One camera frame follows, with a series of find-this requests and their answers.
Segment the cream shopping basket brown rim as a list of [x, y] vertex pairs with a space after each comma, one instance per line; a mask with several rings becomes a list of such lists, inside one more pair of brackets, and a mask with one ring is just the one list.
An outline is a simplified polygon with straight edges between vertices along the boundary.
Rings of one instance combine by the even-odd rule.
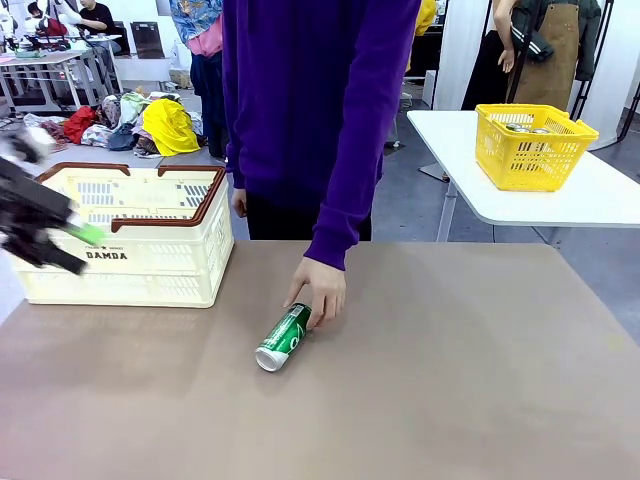
[[80, 276], [13, 258], [32, 304], [209, 308], [234, 246], [221, 166], [59, 163], [38, 182], [73, 200], [100, 228], [98, 246], [59, 231], [52, 240], [84, 260]]

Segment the seated person in black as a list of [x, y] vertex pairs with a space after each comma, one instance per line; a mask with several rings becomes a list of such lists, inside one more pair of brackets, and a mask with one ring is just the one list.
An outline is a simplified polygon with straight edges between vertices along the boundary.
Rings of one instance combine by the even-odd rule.
[[118, 33], [111, 11], [97, 0], [79, 0], [82, 20], [80, 26], [91, 35]]

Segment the black background chair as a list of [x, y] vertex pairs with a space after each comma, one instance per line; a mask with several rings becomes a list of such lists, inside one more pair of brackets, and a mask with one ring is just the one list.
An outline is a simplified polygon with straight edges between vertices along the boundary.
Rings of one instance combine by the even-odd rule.
[[163, 59], [164, 49], [157, 22], [132, 22], [131, 32], [140, 59]]

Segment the navy hanging trousers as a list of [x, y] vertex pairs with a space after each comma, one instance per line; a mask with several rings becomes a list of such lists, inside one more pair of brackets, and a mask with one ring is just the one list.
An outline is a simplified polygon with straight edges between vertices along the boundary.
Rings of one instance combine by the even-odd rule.
[[215, 158], [225, 157], [226, 117], [222, 82], [222, 52], [213, 56], [192, 54], [190, 76], [194, 93], [201, 100], [203, 134], [209, 153]]

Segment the black hanging garment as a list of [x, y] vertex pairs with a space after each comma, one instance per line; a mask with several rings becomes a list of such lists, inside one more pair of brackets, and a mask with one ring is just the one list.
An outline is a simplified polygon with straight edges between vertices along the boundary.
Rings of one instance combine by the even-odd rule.
[[504, 48], [499, 34], [490, 30], [482, 39], [461, 110], [474, 111], [479, 104], [506, 101], [509, 74], [498, 64]]

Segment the brown apron on mannequin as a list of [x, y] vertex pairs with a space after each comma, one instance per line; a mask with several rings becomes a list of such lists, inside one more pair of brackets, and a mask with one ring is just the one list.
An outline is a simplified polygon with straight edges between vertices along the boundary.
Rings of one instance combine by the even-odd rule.
[[553, 54], [543, 62], [528, 57], [534, 19], [521, 50], [522, 66], [512, 75], [511, 101], [521, 104], [550, 105], [567, 109], [576, 76], [578, 53], [578, 7], [551, 5], [542, 23], [541, 35], [550, 42]]

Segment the person's left hand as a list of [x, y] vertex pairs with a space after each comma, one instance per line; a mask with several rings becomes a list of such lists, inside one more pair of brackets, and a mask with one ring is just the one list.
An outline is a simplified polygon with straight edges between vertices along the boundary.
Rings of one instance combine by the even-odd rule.
[[346, 299], [345, 273], [316, 260], [303, 257], [296, 269], [284, 307], [296, 302], [301, 290], [311, 289], [311, 314], [308, 329], [335, 319], [342, 312]]

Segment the pile of mixed clothes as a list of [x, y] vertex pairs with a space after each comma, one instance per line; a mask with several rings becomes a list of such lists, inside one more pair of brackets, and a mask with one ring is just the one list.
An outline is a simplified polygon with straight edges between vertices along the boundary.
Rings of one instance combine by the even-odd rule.
[[[96, 121], [84, 132], [79, 145], [110, 151], [132, 151], [140, 158], [164, 157], [159, 154], [151, 135], [143, 129], [144, 110], [151, 102], [160, 98], [169, 98], [183, 105], [181, 97], [176, 93], [142, 94], [134, 91], [107, 96], [100, 105], [92, 107], [96, 110]], [[192, 128], [201, 149], [207, 145], [201, 115], [190, 112], [186, 108], [185, 110], [191, 117]], [[23, 123], [27, 127], [44, 129], [55, 139], [57, 148], [64, 149], [71, 144], [63, 133], [63, 125], [68, 118], [27, 114], [23, 118]]]

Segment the green drink can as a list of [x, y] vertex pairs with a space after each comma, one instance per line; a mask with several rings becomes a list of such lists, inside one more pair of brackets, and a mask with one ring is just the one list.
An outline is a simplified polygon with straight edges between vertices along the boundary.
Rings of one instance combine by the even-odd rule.
[[274, 326], [254, 352], [260, 368], [276, 372], [287, 362], [304, 339], [312, 310], [303, 303], [294, 303]]

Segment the white side table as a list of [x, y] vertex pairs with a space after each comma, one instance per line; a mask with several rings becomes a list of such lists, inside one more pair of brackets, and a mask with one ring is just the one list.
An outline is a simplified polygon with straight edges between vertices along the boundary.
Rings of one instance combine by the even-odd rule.
[[486, 224], [549, 227], [544, 242], [555, 248], [571, 228], [640, 229], [640, 184], [589, 152], [557, 192], [501, 191], [475, 160], [475, 113], [413, 110], [408, 119], [450, 179], [438, 242], [448, 240], [459, 197]]

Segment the pink hanging garment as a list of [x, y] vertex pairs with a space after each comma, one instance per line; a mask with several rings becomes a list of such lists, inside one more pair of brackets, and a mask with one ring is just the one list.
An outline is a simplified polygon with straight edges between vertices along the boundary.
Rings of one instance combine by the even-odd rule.
[[206, 31], [187, 42], [187, 47], [192, 54], [201, 55], [207, 58], [220, 52], [222, 50], [222, 46], [223, 27], [221, 17], [219, 17]]

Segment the yellow hanging jacket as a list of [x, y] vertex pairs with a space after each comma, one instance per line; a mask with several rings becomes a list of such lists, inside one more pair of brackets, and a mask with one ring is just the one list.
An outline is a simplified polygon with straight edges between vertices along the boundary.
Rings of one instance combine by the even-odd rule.
[[434, 57], [434, 52], [436, 51], [435, 40], [427, 34], [427, 31], [433, 24], [436, 16], [437, 0], [421, 0], [420, 9], [415, 22], [409, 61], [405, 70], [406, 73], [410, 72], [412, 60], [414, 58], [417, 58], [418, 69], [421, 70], [422, 67], [427, 65]]

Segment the yellow plastic basket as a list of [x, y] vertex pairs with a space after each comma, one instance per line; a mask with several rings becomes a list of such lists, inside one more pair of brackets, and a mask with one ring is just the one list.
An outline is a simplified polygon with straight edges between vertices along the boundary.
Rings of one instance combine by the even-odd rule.
[[[493, 184], [503, 191], [559, 190], [599, 132], [549, 105], [480, 104], [475, 155]], [[549, 135], [516, 133], [505, 125], [530, 130], [546, 128]]]

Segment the dark jacket white stripes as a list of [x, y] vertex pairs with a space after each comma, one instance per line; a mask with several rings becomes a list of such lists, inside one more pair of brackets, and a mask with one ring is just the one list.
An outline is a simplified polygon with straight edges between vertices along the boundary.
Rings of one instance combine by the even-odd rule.
[[550, 42], [541, 35], [542, 23], [551, 5], [564, 4], [578, 7], [579, 34], [575, 79], [590, 81], [595, 73], [595, 49], [602, 15], [597, 0], [517, 0], [511, 13], [513, 44], [517, 50], [522, 49], [530, 20], [534, 19], [536, 23], [532, 27], [528, 57], [536, 62], [547, 60], [554, 50]]

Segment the grey metal work table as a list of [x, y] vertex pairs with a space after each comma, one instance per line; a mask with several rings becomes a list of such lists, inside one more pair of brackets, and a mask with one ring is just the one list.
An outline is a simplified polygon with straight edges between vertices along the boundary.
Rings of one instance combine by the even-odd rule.
[[64, 51], [54, 51], [59, 41], [47, 38], [39, 52], [0, 55], [0, 100], [12, 115], [68, 113], [122, 93], [113, 51], [118, 38], [79, 38]]

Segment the person's right forearm purple sleeve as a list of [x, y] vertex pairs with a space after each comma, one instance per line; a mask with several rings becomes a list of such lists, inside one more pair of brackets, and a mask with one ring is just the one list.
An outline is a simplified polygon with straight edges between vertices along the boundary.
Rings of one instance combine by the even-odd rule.
[[245, 177], [240, 168], [239, 150], [232, 142], [229, 142], [226, 148], [226, 170], [232, 177], [233, 187], [244, 190]]

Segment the background white robot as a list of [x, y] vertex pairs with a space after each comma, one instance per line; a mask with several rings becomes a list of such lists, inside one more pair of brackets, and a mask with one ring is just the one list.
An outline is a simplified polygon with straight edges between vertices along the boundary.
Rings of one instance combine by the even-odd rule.
[[[26, 41], [38, 49], [36, 37], [71, 36], [82, 24], [82, 17], [67, 0], [32, 0], [27, 6]], [[10, 0], [0, 0], [0, 44], [5, 50], [17, 52], [21, 40], [16, 35], [18, 22], [10, 10]]]

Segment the person in purple sweater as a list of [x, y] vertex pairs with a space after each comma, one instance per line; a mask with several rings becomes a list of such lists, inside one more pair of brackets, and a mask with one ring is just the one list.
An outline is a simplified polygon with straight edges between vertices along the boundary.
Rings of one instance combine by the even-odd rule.
[[245, 190], [318, 219], [338, 162], [371, 164], [421, 0], [224, 0], [224, 89]]

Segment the red garment in pile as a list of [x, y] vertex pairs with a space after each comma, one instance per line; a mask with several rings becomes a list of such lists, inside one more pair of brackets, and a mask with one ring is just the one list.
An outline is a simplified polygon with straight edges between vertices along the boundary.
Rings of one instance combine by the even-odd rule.
[[63, 125], [64, 136], [79, 145], [84, 132], [96, 121], [96, 110], [90, 106], [80, 107]]

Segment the blue floral hanging shirt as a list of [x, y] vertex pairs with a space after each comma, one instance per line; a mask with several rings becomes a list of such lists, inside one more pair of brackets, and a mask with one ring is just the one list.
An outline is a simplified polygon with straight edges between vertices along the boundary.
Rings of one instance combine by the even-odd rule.
[[169, 8], [179, 37], [187, 47], [189, 40], [222, 18], [223, 0], [169, 0]]

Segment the yellow garment in pile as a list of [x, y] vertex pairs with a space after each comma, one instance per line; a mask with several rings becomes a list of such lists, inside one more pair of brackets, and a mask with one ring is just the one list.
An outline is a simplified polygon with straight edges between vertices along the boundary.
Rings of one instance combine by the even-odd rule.
[[151, 102], [143, 112], [143, 129], [164, 157], [193, 153], [200, 149], [192, 120], [184, 106], [169, 98]]

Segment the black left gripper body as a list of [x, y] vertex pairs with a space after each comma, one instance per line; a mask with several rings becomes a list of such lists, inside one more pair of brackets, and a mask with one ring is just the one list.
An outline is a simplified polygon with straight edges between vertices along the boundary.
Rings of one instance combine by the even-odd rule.
[[56, 229], [76, 236], [76, 212], [65, 195], [37, 182], [0, 157], [0, 234]]

